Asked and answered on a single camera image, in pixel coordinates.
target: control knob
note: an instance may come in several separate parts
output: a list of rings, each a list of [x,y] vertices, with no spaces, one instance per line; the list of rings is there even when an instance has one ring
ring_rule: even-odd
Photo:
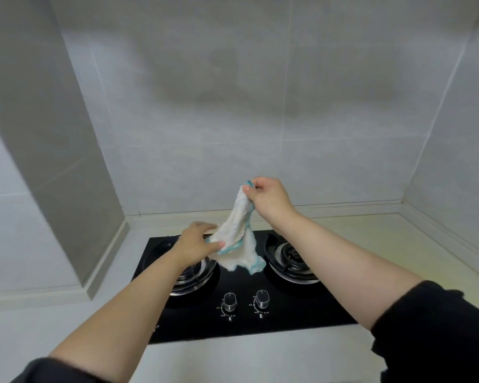
[[[222,307],[228,313],[234,312],[238,305],[236,300],[236,294],[234,293],[226,293],[224,296],[224,302],[222,303]]]
[[[270,304],[270,295],[266,290],[258,290],[255,294],[254,303],[259,309],[266,309]]]

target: black sleeve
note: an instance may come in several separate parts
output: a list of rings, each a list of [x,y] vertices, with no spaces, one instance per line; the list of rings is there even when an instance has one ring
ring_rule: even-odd
[[[479,378],[479,309],[458,290],[424,281],[392,305],[371,330],[383,357],[382,382]]]
[[[88,372],[43,357],[31,361],[11,383],[108,383]]]

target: gas stove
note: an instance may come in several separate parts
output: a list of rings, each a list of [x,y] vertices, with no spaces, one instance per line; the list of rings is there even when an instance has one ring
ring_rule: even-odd
[[[273,230],[254,235],[265,269],[229,272],[209,258],[185,269],[150,344],[356,323],[283,237]],[[150,238],[133,279],[178,238]]]

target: white countertop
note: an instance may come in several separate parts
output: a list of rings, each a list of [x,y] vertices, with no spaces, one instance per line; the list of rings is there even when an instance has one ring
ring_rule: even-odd
[[[399,215],[324,218],[319,222],[479,306],[479,275]],[[264,222],[254,229],[268,228]],[[151,236],[173,229],[133,223],[92,302],[0,312],[0,382],[45,356],[74,328],[129,283]],[[147,347],[132,382],[379,381],[383,359],[358,325],[167,343]]]

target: white cloth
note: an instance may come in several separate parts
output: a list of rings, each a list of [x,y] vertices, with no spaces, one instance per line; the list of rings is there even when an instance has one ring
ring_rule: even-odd
[[[240,188],[231,214],[218,231],[208,238],[209,242],[225,242],[222,250],[209,257],[230,272],[236,270],[237,266],[242,266],[254,274],[266,266],[265,260],[255,251],[255,237],[250,228],[250,215],[253,211],[254,204]]]

